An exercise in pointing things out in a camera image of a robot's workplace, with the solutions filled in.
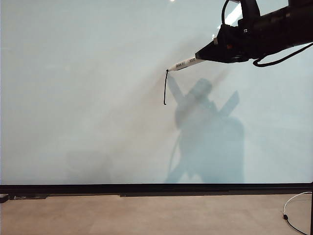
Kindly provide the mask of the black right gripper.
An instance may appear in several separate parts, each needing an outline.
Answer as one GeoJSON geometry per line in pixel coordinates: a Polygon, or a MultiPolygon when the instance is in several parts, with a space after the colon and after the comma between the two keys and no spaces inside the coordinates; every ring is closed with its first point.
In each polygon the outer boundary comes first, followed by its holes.
{"type": "Polygon", "coordinates": [[[200,60],[241,63],[248,61],[244,52],[244,37],[238,26],[222,24],[218,33],[212,35],[212,42],[195,53],[200,60]]]}

